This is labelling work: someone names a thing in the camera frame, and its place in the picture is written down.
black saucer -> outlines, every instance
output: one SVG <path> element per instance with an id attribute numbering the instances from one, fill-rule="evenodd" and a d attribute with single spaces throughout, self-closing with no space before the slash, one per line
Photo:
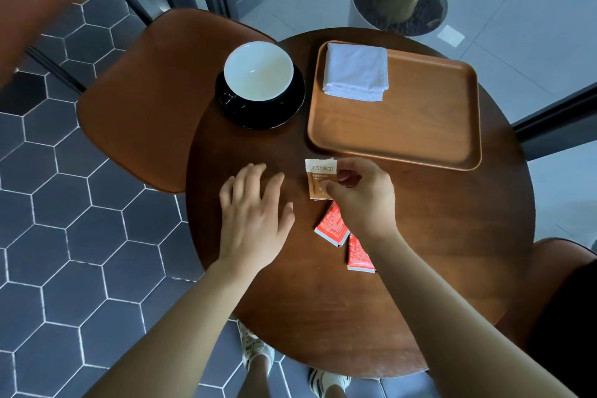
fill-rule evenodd
<path id="1" fill-rule="evenodd" d="M 215 100 L 231 122 L 249 129 L 271 129 L 290 120 L 304 101 L 304 79 L 294 66 L 293 79 L 284 92 L 267 101 L 250 101 L 230 90 L 224 70 L 215 79 Z"/>

round wooden table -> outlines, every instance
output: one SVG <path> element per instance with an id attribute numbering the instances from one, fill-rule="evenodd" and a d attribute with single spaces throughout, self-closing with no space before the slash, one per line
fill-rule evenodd
<path id="1" fill-rule="evenodd" d="M 263 341 L 314 368 L 355 377 L 394 377 L 426 367 L 412 333 L 377 274 L 346 269 L 346 247 L 313 232 L 329 201 L 309 199 L 305 158 L 329 157 L 306 135 L 317 50 L 331 39 L 426 55 L 395 34 L 332 28 L 279 44 L 301 69 L 307 97 L 287 124 L 268 131 L 236 126 L 211 103 L 190 150 L 186 202 L 199 258 L 218 257 L 218 192 L 249 162 L 284 172 L 282 201 L 296 222 L 278 258 L 261 271 L 235 315 Z M 482 163 L 460 172 L 377 160 L 396 189 L 396 222 L 410 246 L 491 323 L 501 317 L 525 270 L 534 231 L 533 187 L 505 116 L 479 87 Z"/>

folded white cloth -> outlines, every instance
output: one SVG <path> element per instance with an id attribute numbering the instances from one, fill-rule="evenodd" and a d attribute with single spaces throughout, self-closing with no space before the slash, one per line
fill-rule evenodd
<path id="1" fill-rule="evenodd" d="M 361 44 L 328 43 L 324 93 L 351 100 L 381 101 L 387 82 L 387 50 Z"/>

shoe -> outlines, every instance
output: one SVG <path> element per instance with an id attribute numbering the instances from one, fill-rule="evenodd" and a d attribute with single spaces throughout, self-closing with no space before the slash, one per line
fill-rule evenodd
<path id="1" fill-rule="evenodd" d="M 313 369 L 309 374 L 309 385 L 316 396 L 324 398 L 325 391 L 334 384 L 346 391 L 351 379 L 350 376 L 335 375 L 327 371 Z"/>
<path id="2" fill-rule="evenodd" d="M 251 367 L 251 361 L 257 356 L 266 356 L 269 359 L 269 369 L 267 375 L 272 371 L 274 353 L 273 348 L 264 343 L 257 335 L 253 334 L 245 327 L 243 323 L 238 321 L 238 329 L 241 333 L 241 346 L 243 347 L 243 364 L 247 371 Z"/>

person's left hand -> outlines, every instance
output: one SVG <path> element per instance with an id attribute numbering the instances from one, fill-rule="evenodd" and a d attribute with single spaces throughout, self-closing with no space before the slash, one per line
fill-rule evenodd
<path id="1" fill-rule="evenodd" d="M 219 259 L 252 275 L 276 258 L 294 224 L 292 202 L 284 206 L 278 222 L 284 174 L 273 176 L 260 197 L 265 168 L 265 164 L 249 164 L 220 190 L 223 221 Z"/>

